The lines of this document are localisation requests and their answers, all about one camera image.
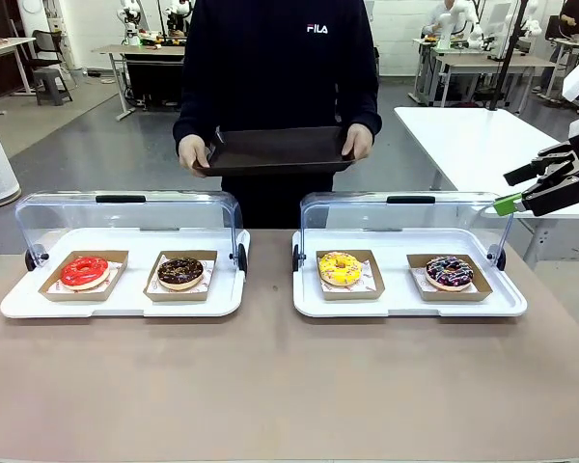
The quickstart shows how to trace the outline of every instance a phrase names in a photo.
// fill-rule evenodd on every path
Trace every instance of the fila logo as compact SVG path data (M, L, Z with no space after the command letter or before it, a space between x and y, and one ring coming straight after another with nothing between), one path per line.
M319 24L307 24L307 32L313 32L314 34L328 34L328 28L320 26Z

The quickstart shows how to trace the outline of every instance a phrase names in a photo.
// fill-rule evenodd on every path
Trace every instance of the red frosting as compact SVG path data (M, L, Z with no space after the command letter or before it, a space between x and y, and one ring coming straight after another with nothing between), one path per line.
M62 269L60 280L66 286L82 286L103 276L107 260L102 258L78 258Z

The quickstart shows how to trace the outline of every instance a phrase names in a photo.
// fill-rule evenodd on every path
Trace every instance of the black pants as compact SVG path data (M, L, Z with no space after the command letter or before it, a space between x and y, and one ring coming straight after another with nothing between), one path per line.
M221 188L238 200L245 229L298 230L302 199L332 184L332 174L223 177Z

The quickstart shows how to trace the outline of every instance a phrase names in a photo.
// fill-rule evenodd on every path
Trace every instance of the person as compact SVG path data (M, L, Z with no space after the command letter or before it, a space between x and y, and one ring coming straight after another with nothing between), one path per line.
M567 0L560 12L560 33L566 37L579 35L579 0ZM557 44L553 49L551 63L556 63L560 56L561 45ZM553 68L545 68L540 76L540 84L532 89L535 94L544 94L549 88L551 76L553 75Z
M367 157L382 121L363 0L197 0L174 125L180 164L198 175L220 131L336 125L343 155ZM223 177L245 228L297 229L300 202L332 174Z
M423 27L423 36L439 37L442 34L442 26L439 23L439 18L442 14L449 13L454 4L455 0L444 0L443 2L438 3L435 8L431 10L431 13L428 16L427 25ZM463 31L464 26L465 19L463 18L463 14L461 14L455 28L453 29L453 34Z

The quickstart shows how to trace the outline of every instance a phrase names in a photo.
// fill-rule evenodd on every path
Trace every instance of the yellow donut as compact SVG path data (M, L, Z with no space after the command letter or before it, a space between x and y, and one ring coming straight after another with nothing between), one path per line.
M363 264L345 253L328 253L319 260L321 279L333 286L353 285L360 279Z

